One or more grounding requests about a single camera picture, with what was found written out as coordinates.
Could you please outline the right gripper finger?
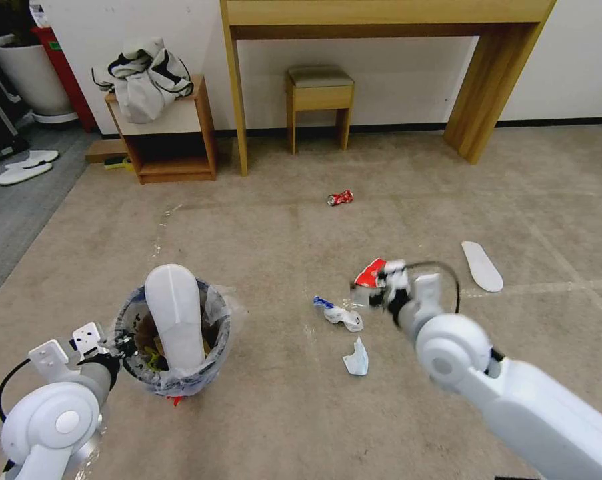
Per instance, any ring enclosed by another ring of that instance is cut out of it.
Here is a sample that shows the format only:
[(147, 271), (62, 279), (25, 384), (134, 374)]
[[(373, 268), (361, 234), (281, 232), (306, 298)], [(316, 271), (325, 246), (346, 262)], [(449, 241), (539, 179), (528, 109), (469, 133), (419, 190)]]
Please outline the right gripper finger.
[(373, 281), (371, 283), (350, 284), (350, 297), (352, 302), (365, 308), (380, 308), (384, 305), (384, 284)]
[(377, 273), (378, 283), (404, 283), (404, 261), (387, 261)]

